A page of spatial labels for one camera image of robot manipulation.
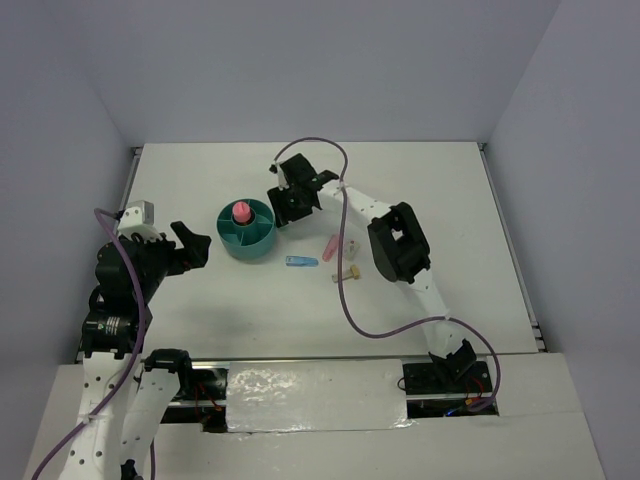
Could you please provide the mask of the pink capped crayon tube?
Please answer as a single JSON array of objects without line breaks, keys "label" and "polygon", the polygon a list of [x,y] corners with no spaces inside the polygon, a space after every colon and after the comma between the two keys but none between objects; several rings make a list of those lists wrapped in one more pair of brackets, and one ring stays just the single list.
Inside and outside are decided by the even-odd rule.
[{"label": "pink capped crayon tube", "polygon": [[253,221],[254,213],[245,201],[238,201],[232,206],[232,218],[238,225],[248,225]]}]

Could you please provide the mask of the blue translucent highlighter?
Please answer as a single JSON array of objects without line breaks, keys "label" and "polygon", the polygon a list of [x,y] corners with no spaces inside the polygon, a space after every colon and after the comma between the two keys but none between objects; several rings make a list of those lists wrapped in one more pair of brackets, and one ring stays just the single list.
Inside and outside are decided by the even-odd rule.
[{"label": "blue translucent highlighter", "polygon": [[300,268],[318,267],[319,260],[314,257],[291,255],[285,257],[285,265],[288,267]]}]

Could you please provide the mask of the pink translucent highlighter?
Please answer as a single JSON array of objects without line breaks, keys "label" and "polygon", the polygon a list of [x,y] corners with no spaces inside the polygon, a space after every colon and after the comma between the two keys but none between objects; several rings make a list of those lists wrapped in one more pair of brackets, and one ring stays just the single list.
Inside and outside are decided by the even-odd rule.
[{"label": "pink translucent highlighter", "polygon": [[322,260],[324,262],[329,262],[334,257],[338,250],[339,243],[339,236],[337,234],[332,235],[322,254]]}]

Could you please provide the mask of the white staples box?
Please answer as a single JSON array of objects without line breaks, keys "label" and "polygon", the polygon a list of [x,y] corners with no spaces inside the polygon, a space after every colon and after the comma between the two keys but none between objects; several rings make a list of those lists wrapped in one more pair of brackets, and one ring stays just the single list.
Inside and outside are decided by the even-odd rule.
[{"label": "white staples box", "polygon": [[361,244],[358,241],[348,239],[343,244],[342,257],[347,261],[353,261],[359,253],[360,248]]}]

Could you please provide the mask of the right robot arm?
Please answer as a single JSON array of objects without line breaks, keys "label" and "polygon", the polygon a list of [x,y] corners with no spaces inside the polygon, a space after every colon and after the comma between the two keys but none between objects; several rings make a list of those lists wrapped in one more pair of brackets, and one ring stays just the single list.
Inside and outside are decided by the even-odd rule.
[{"label": "right robot arm", "polygon": [[343,173],[317,172],[302,154],[274,161],[270,172],[278,177],[278,184],[267,191],[277,227],[302,220],[314,210],[339,213],[338,238],[344,238],[348,221],[362,227],[379,274],[392,284],[412,287],[429,314],[425,320],[386,333],[368,333],[361,328],[356,331],[369,339],[384,339],[415,326],[423,327],[436,383],[446,391],[460,389],[469,380],[477,355],[471,342],[457,339],[449,327],[456,321],[446,315],[431,272],[430,245],[413,208],[406,202],[378,201],[344,183]]}]

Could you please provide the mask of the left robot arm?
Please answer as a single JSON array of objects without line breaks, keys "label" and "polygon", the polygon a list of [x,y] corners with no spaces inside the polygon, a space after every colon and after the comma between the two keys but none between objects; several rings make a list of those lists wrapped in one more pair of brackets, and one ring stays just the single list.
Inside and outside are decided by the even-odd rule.
[{"label": "left robot arm", "polygon": [[138,224],[108,228],[97,253],[97,285],[82,325],[83,383],[75,426],[35,467],[37,479],[65,452],[62,479],[146,479],[155,475],[154,439],[173,398],[196,385],[189,353],[156,349],[144,355],[152,321],[149,303],[162,281],[204,267],[211,239],[183,222],[176,240]]}]

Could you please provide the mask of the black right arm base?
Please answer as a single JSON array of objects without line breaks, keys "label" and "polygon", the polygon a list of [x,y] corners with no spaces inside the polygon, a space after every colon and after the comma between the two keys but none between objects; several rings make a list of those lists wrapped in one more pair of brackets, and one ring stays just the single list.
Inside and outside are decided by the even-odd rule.
[{"label": "black right arm base", "polygon": [[471,409],[493,393],[493,383],[485,361],[477,361],[457,381],[438,379],[432,363],[405,363],[402,369],[403,375],[396,386],[406,396],[410,419],[497,414],[495,404],[479,411]]}]

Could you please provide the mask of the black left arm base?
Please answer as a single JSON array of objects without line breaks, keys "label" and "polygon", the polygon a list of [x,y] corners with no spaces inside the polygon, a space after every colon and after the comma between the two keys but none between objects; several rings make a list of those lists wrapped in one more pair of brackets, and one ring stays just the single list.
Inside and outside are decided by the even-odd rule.
[{"label": "black left arm base", "polygon": [[224,433],[227,377],[225,368],[194,368],[185,351],[157,350],[144,361],[129,413],[145,426],[196,424]]}]

